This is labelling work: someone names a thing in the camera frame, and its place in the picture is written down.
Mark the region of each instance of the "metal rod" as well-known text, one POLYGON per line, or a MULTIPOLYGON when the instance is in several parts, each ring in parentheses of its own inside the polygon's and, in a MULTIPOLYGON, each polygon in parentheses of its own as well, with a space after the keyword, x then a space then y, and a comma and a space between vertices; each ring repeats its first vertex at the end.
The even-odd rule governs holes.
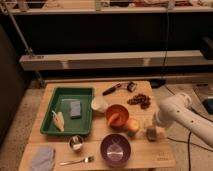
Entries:
POLYGON ((10 19, 12 20, 12 23, 13 23, 13 25, 14 25, 14 27, 15 27, 15 29, 16 29, 18 35, 19 35, 19 37, 21 38, 22 43, 24 44, 24 46, 25 46, 25 48, 26 48, 26 52, 30 55, 30 57, 33 57, 33 56, 34 56, 33 50, 32 50, 32 49, 29 47, 29 45, 27 44, 27 41, 25 40, 25 38, 24 38, 24 36, 23 36, 23 34, 22 34, 22 32, 21 32, 21 30, 20 30, 20 28, 19 28, 19 26, 18 26, 18 24, 17 24, 17 22, 16 22, 16 20, 15 20, 15 18, 13 17, 12 13, 10 12, 10 9, 9 9, 9 7, 7 6, 6 1, 5 1, 5 0, 2 0, 2 4, 4 5, 5 9, 7 10, 7 13, 8 13, 8 15, 9 15, 9 17, 10 17, 10 19))
POLYGON ((41 75, 41 73, 39 71, 34 71, 35 75, 36 75, 36 78, 39 82, 39 85, 41 88, 44 88, 45 87, 45 81, 41 75))

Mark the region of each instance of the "sponge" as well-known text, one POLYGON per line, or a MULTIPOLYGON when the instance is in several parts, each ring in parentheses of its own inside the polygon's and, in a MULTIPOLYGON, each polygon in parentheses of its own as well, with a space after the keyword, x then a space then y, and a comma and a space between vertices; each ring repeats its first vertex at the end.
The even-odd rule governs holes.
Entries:
POLYGON ((79 118, 81 117, 81 102, 80 100, 70 102, 70 117, 79 118))

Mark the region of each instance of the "black wall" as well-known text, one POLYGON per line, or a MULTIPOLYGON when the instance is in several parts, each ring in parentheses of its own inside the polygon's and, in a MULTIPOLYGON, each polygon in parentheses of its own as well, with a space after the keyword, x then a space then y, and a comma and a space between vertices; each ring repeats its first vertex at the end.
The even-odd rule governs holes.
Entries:
MULTIPOLYGON (((35 53, 86 53, 199 49, 213 39, 213 13, 75 14, 16 16, 35 53)), ((11 21, 3 25, 20 54, 25 53, 11 21)))

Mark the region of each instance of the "plastic cup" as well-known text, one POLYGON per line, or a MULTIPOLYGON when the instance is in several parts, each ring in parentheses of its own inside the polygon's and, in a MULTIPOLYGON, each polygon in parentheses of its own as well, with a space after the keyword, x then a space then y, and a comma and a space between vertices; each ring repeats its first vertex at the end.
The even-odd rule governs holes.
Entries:
POLYGON ((91 107, 94 111, 99 113, 105 113, 108 108, 108 103, 103 98, 103 96, 95 96, 92 100, 91 107))

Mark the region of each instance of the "folded cloth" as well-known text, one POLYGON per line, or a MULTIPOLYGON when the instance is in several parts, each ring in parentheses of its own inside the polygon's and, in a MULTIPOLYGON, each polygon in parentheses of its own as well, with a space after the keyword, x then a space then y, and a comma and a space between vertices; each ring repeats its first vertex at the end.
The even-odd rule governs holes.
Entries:
POLYGON ((54 168, 55 149, 42 146, 33 157, 29 171, 52 171, 54 168))
POLYGON ((70 116, 71 118, 78 118, 81 116, 81 102, 80 100, 70 102, 70 116))

